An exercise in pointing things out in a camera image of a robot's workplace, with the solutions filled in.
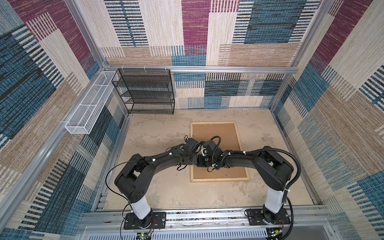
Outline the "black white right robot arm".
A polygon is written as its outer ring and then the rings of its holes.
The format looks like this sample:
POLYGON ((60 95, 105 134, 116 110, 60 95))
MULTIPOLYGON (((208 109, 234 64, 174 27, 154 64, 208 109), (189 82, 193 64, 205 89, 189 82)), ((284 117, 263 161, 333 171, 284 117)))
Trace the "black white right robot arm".
POLYGON ((220 154, 203 150, 197 157, 197 166, 213 167, 214 170, 234 167, 256 169, 268 186, 262 219, 269 225, 278 222, 283 205, 288 200, 289 189, 298 180, 302 170, 293 154, 268 146, 248 152, 226 150, 220 154))

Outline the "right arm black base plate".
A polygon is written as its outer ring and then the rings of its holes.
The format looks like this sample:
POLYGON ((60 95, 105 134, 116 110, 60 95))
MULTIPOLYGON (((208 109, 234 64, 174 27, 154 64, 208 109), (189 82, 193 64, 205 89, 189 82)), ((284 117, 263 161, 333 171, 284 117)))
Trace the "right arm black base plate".
POLYGON ((273 213, 266 208, 246 209, 244 213, 250 226, 291 224, 291 219, 285 208, 281 208, 278 213, 273 213))

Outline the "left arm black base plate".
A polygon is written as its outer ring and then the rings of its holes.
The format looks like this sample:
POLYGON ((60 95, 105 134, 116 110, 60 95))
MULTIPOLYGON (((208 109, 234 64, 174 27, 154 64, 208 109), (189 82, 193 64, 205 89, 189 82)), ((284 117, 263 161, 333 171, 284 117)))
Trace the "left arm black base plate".
POLYGON ((140 220, 133 212, 125 216, 124 230, 149 230, 151 228, 164 229, 166 227, 166 212, 150 212, 140 220))

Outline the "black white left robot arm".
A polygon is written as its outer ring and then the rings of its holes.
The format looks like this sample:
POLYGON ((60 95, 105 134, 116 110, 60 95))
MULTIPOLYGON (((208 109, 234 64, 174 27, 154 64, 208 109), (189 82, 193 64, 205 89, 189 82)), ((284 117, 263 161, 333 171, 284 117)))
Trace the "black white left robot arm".
POLYGON ((198 146, 189 148, 181 144, 155 156, 143 157, 135 154, 126 163, 115 178, 115 186, 128 199, 139 221, 147 220, 152 214, 146 193, 154 175, 167 168, 182 165, 183 160, 189 165, 190 161, 196 158, 198 148, 198 146))

